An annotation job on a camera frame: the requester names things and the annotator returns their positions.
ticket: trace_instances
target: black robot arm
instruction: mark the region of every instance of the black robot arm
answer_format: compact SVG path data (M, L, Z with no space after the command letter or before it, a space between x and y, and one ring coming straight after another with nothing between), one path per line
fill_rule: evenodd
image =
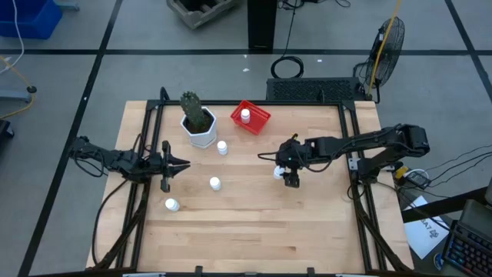
M100 162L108 171L118 172L130 182L143 183L153 175L162 175L161 190L169 192L168 179L190 167L190 162L175 158L168 141L162 142L162 153L152 152L142 158L133 150L106 150L82 136L74 140L69 155L75 161L93 159Z
M300 185L298 169L322 172L333 160L349 152L386 148L373 158L358 159L351 165L351 171L356 172L361 181L369 183L376 182L382 168L395 164L403 157L421 157L429 152L425 130L415 125L396 125L349 138L308 138L303 145L296 138L297 134L282 143L275 155L277 165L291 170L285 172L283 177L285 185L294 188ZM310 165L314 164L326 166L320 170L311 169Z

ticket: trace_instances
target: concrete floor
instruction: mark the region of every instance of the concrete floor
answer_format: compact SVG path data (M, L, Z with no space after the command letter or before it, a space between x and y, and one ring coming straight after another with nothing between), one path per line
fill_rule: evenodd
M341 8L328 0L299 9L290 49L370 49L374 35L391 16L394 0L351 0ZM492 2L452 0L476 50L492 50ZM64 11L52 37L26 39L28 49L97 50L115 0L80 1L80 12ZM162 0L124 0L108 49L246 49L245 4L201 28L189 30ZM407 50L467 50L444 0L404 0ZM291 12L279 10L275 48L282 49ZM0 55L19 48L0 38ZM0 275L17 275L52 182L68 131L95 61L96 51L78 55L25 55L18 70L38 87L35 104L10 120L16 135L0 155ZM304 77L346 77L364 55L299 55ZM103 147L115 145L124 104L157 98L165 86L172 99L195 90L203 99L264 99L270 65L278 55L105 55L78 132ZM481 56L492 74L492 57ZM280 64L284 75L296 66ZM2 88L24 89L12 72L0 75ZM382 88L382 125L406 122L426 128L431 152L408 159L428 168L477 146L490 144L492 103L470 55L404 55ZM0 102L0 114L22 107ZM491 160L445 185L429 189L456 195L488 184ZM439 170L430 172L437 175ZM95 213L105 179L94 179L69 162L31 274L82 270L88 257ZM429 201L437 198L425 195Z

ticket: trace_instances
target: white pot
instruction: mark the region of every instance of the white pot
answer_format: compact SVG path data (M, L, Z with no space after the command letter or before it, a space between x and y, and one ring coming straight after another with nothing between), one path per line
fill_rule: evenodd
M217 139L217 119L207 107L202 107L201 109L205 110L212 117L212 125L207 132L191 134L185 127L186 115L184 115L183 119L181 120L181 126L190 136L191 145L199 147L201 149L206 149L208 146L212 145L215 142L215 139Z

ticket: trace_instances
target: wooden table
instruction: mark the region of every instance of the wooden table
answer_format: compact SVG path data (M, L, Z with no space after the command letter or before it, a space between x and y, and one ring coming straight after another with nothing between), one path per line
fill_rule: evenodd
M145 105L146 102L127 102L117 149L132 147L141 131ZM317 136L341 137L337 108L263 108L271 113L271 119L256 136L229 118L234 106L209 106L218 120L218 140L228 144L229 153L222 156L215 145L205 150L191 146L180 126L181 107L165 106L159 141L168 140L173 155L191 161L191 167L170 180L171 192L167 194L159 188L161 178L152 179L138 271L193 272L196 265L203 265L204 272L305 273L307 267L315 267L319 273L364 272L354 205L346 195L346 158L340 157L322 173L299 171L301 187L292 189L285 187L283 180L273 178L273 162L257 157L260 152L278 150L294 132L301 142ZM381 128L373 102L356 102L356 108L361 132ZM347 121L352 130L350 116ZM366 156L376 153L377 149L368 151ZM208 181L212 176L221 180L222 190L215 192L210 188ZM379 180L393 183L389 173L382 172ZM121 177L111 173L105 196L119 183ZM101 214L99 259L121 232L129 188L126 185L117 192ZM412 267L395 192L382 185L372 188L382 236ZM169 198L179 201L178 212L165 208ZM374 243L369 233L367 237L372 265L377 268ZM126 265L132 246L131 237Z

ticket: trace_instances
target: red basket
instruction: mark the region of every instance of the red basket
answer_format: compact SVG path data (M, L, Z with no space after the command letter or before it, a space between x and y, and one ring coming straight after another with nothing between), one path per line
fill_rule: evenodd
M243 108L247 108L250 112L250 120L248 124L244 124L241 121L241 111ZM267 124L268 119L270 118L270 114L266 111L258 108L253 103L243 100L239 104L239 106L232 112L231 118L236 122L237 125L245 128L249 132L252 132L255 135L259 135L265 124Z

